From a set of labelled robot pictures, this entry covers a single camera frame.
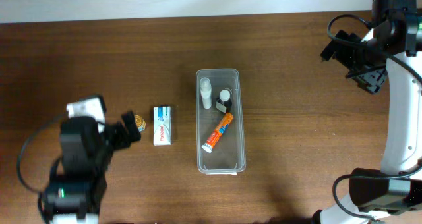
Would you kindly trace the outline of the dark bottle white cap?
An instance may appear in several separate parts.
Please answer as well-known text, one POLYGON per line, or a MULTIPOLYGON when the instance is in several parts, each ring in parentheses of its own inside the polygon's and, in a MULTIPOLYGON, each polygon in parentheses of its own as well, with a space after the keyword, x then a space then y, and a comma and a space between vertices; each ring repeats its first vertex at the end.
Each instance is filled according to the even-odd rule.
POLYGON ((216 109, 222 113, 229 113, 232 107, 231 92, 222 90, 216 100, 216 109))

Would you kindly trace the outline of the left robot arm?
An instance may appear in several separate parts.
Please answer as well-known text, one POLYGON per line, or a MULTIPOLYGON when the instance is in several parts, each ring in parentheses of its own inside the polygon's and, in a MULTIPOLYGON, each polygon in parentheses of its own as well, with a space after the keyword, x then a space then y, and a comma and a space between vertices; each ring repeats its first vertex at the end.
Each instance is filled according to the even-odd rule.
POLYGON ((114 124, 89 116, 61 123, 62 155, 54 161, 49 184, 38 199, 46 223, 98 222, 113 153, 141 139, 134 113, 121 118, 114 124))

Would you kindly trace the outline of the white Panadol box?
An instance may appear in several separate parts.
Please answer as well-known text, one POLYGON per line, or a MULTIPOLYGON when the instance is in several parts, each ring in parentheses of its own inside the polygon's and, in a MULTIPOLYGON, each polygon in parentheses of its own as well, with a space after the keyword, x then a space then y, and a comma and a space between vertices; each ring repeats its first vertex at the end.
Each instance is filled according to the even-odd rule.
POLYGON ((155 107, 153 144, 155 146, 168 146, 171 143, 171 107, 155 107))

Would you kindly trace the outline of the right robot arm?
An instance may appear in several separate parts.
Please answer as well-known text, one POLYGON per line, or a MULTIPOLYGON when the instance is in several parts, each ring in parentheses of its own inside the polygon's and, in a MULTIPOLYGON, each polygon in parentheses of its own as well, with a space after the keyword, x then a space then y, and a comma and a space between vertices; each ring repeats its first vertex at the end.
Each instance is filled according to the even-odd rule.
POLYGON ((421 14, 417 0, 373 0, 365 37, 339 31, 321 53, 375 94, 390 87, 388 135, 380 169, 346 175, 349 191, 313 223, 383 223, 421 209, 421 14))

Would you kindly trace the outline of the orange tablet tube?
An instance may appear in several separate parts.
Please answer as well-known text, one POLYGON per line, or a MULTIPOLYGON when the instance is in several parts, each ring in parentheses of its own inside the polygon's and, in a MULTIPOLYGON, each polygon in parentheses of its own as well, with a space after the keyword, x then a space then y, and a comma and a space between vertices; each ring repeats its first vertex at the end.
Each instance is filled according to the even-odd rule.
POLYGON ((212 150, 214 149, 215 145, 217 144, 219 139, 222 137, 224 132, 227 130, 233 118, 234 116, 231 113, 226 113, 223 116, 221 121, 218 123, 217 127, 213 130, 211 135, 208 137, 205 143, 201 146, 201 148, 204 151, 208 153, 212 153, 212 150))

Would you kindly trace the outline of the white spray bottle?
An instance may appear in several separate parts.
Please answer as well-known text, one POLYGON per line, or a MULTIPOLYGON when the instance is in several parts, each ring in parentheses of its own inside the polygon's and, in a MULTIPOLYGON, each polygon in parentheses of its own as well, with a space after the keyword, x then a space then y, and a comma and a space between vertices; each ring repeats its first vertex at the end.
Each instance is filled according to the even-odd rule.
POLYGON ((207 77, 200 79, 200 95, 203 107, 205 109, 210 109, 212 106, 212 86, 210 79, 207 77))

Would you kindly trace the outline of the small gold lid jar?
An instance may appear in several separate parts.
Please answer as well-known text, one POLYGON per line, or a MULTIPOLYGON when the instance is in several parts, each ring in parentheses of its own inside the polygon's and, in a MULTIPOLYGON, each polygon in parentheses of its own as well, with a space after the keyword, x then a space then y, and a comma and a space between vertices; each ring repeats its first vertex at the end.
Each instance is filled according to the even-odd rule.
POLYGON ((144 131, 146 128, 146 121, 140 115, 135 115, 134 119, 135 119, 135 124, 138 131, 139 132, 144 131))

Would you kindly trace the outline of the clear plastic container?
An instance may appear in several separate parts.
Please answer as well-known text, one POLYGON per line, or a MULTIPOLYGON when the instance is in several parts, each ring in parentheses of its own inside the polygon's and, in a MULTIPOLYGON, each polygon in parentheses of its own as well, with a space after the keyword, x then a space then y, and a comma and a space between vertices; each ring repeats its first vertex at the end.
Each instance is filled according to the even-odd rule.
POLYGON ((236 175, 246 168, 239 72, 196 73, 197 166, 206 175, 236 175))

